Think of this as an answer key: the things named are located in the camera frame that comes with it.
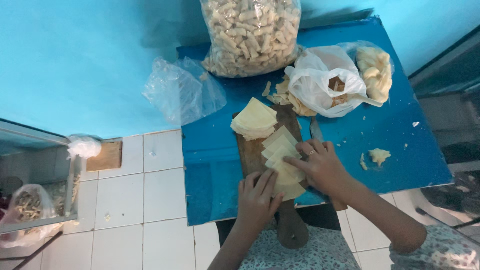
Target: blue table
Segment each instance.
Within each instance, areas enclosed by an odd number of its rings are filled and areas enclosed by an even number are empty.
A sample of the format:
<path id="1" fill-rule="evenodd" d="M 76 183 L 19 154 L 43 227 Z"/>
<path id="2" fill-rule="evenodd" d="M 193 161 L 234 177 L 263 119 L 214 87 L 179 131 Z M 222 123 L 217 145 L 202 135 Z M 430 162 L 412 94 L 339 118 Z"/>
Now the blue table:
<path id="1" fill-rule="evenodd" d="M 317 116 L 325 140 L 340 145 L 336 152 L 347 171 L 377 193 L 452 183 L 452 175 L 379 18 L 314 27 L 298 34 L 298 43 L 305 47 L 356 40 L 373 42 L 390 54 L 395 65 L 390 99 L 381 108 L 362 104 L 340 118 Z M 208 43 L 177 50 L 179 58 L 203 60 L 209 48 Z M 249 78 L 218 78 L 227 94 L 227 105 L 182 127 L 189 225 L 237 216 L 237 185 L 242 171 L 237 141 L 230 128 L 232 114 L 242 110 L 251 97 L 271 105 L 261 93 L 267 81 L 275 89 L 283 75 L 279 70 Z M 310 139 L 310 117 L 298 120 L 303 140 Z M 413 122 L 420 124 L 414 127 Z M 374 148 L 392 154 L 379 169 L 368 158 L 368 150 Z M 372 169 L 361 168 L 361 153 Z M 295 202 L 306 206 L 325 200 L 314 190 L 307 190 Z"/>

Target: person's left hand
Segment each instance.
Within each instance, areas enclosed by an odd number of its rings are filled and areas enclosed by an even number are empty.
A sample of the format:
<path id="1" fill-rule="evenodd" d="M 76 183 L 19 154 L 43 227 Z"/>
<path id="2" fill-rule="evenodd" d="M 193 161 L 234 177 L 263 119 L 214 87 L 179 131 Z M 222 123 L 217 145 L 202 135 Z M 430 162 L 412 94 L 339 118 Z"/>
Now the person's left hand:
<path id="1" fill-rule="evenodd" d="M 240 181 L 239 211 L 235 221 L 238 230 L 255 238 L 272 219 L 284 196 L 281 192 L 271 199 L 278 176 L 276 171 L 266 170 L 254 187 L 254 179 L 259 175 L 259 172 L 253 172 Z"/>

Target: white plastic wrap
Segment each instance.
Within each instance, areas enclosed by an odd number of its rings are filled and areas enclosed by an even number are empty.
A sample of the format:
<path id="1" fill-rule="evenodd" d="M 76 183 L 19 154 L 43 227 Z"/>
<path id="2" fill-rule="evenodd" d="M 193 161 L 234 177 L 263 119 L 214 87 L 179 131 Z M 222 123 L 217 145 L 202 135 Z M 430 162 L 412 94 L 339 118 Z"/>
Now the white plastic wrap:
<path id="1" fill-rule="evenodd" d="M 96 157 L 102 150 L 102 144 L 92 137 L 70 136 L 68 138 L 71 141 L 71 143 L 68 144 L 68 152 L 70 154 L 68 158 L 72 158 L 76 155 L 79 155 L 84 159 Z"/>
<path id="2" fill-rule="evenodd" d="M 53 207 L 52 200 L 46 190 L 39 184 L 26 184 L 19 188 L 12 195 L 10 205 L 5 213 L 5 216 L 0 220 L 0 226 L 4 224 L 20 223 L 19 221 L 21 213 L 16 208 L 17 197 L 22 193 L 27 192 L 30 194 L 38 195 L 40 198 L 40 204 L 37 207 L 40 209 L 38 219 L 48 219 L 56 217 L 55 208 Z M 30 246 L 36 244 L 45 238 L 52 230 L 57 228 L 57 224 L 50 224 L 41 227 L 36 227 L 27 230 L 20 230 L 12 233 L 4 233 L 0 235 L 1 247 L 14 247 L 14 246 Z"/>
<path id="3" fill-rule="evenodd" d="M 362 101 L 348 99 L 332 107 L 333 97 L 358 93 L 366 97 L 366 86 L 357 67 L 339 46 L 306 49 L 295 61 L 295 67 L 285 68 L 290 77 L 288 90 L 305 106 L 325 117 L 341 117 L 359 106 Z M 345 83 L 342 92 L 328 87 L 329 80 L 339 77 Z"/>
<path id="4" fill-rule="evenodd" d="M 142 94 L 171 124 L 192 123 L 227 103 L 223 89 L 197 60 L 169 63 L 159 57 L 152 69 Z"/>
<path id="5" fill-rule="evenodd" d="M 202 62 L 216 76 L 248 77 L 298 56 L 300 0 L 200 0 L 212 46 Z"/>

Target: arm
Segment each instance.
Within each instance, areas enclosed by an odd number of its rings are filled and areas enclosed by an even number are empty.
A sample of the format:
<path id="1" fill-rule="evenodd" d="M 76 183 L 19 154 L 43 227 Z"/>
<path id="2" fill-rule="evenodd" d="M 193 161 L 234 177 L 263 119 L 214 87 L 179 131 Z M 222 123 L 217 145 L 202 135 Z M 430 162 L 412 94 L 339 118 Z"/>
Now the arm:
<path id="1" fill-rule="evenodd" d="M 282 202 L 283 193 L 271 199 L 278 173 L 268 169 L 254 185 L 254 179 L 259 175 L 259 172 L 254 172 L 240 181 L 237 220 L 208 270 L 237 269 L 258 234 L 272 219 Z"/>
<path id="2" fill-rule="evenodd" d="M 298 143 L 297 150 L 309 155 L 308 162 L 285 157 L 285 162 L 305 171 L 311 186 L 354 208 L 392 241 L 396 252 L 407 253 L 419 248 L 426 238 L 425 227 L 370 191 L 350 176 L 335 154 L 332 142 L 308 140 Z"/>

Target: plastic bag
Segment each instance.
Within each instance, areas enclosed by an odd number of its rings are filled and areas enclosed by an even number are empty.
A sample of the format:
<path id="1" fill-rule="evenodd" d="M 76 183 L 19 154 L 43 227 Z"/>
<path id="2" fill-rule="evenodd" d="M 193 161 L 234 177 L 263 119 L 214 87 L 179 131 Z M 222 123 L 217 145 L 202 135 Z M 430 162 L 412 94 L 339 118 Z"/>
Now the plastic bag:
<path id="1" fill-rule="evenodd" d="M 393 61 L 390 55 L 377 45 L 359 40 L 339 43 L 355 61 L 367 87 L 367 96 L 378 102 L 386 102 L 392 87 Z"/>
<path id="2" fill-rule="evenodd" d="M 340 46 L 347 53 L 347 55 L 350 57 L 350 59 L 352 59 L 355 63 L 357 63 L 357 49 L 359 47 L 373 47 L 373 48 L 376 48 L 376 49 L 383 50 L 379 46 L 377 46 L 377 45 L 375 45 L 375 44 L 373 44 L 369 41 L 366 41 L 366 40 L 358 40 L 358 41 L 352 41 L 352 42 L 342 42 L 342 43 L 338 43 L 337 46 Z M 395 65 L 393 64 L 393 61 L 392 61 L 391 58 L 389 59 L 389 62 L 390 62 L 390 65 L 391 65 L 391 71 L 392 71 L 392 75 L 393 75 L 393 73 L 395 72 Z"/>
<path id="3" fill-rule="evenodd" d="M 199 61 L 185 57 L 169 63 L 159 57 L 152 69 L 142 94 L 171 124 L 192 123 L 227 103 L 225 92 Z"/>
<path id="4" fill-rule="evenodd" d="M 248 77 L 298 56 L 299 0 L 200 0 L 212 46 L 202 62 L 216 76 Z"/>
<path id="5" fill-rule="evenodd" d="M 37 220 L 48 219 L 57 216 L 57 214 L 55 213 L 53 202 L 46 190 L 39 184 L 26 184 L 19 188 L 17 191 L 15 191 L 15 193 L 12 195 L 8 210 L 3 219 L 0 220 L 0 226 L 4 224 L 15 224 L 22 222 L 20 221 L 22 214 L 16 207 L 17 199 L 19 198 L 19 196 L 22 195 L 23 192 L 38 196 L 40 204 L 39 206 L 36 206 L 36 208 L 40 209 L 40 214 Z M 33 245 L 45 238 L 45 236 L 47 236 L 52 230 L 57 228 L 57 226 L 57 224 L 50 224 L 32 229 L 1 234 L 0 246 L 7 248 L 14 246 Z"/>
<path id="6" fill-rule="evenodd" d="M 71 143 L 68 144 L 68 152 L 71 159 L 72 157 L 79 155 L 80 157 L 87 159 L 96 157 L 102 150 L 102 144 L 88 136 L 70 136 L 68 137 Z"/>
<path id="7" fill-rule="evenodd" d="M 306 49 L 295 61 L 295 67 L 285 68 L 285 74 L 290 77 L 290 93 L 325 117 L 344 116 L 362 103 L 358 99 L 348 99 L 332 107 L 334 97 L 354 93 L 367 96 L 357 67 L 339 46 Z M 345 83 L 342 92 L 335 92 L 328 87 L 329 80 L 336 76 Z"/>

